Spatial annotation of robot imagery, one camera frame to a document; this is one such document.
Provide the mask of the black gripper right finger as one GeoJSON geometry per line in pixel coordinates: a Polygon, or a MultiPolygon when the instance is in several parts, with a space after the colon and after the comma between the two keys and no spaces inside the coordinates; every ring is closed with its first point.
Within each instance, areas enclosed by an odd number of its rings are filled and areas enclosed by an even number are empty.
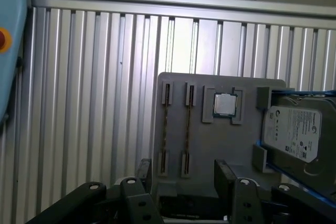
{"type": "Polygon", "coordinates": [[[264,190],[214,161],[214,187],[229,223],[335,223],[335,208],[301,188],[281,183],[264,190]]]}

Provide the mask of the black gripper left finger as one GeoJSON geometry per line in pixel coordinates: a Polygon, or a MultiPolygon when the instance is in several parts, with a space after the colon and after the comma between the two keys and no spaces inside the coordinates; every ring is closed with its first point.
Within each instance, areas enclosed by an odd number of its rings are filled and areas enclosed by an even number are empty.
{"type": "Polygon", "coordinates": [[[29,223],[159,223],[150,195],[152,161],[143,159],[136,176],[107,188],[84,183],[29,220],[29,223]]]}

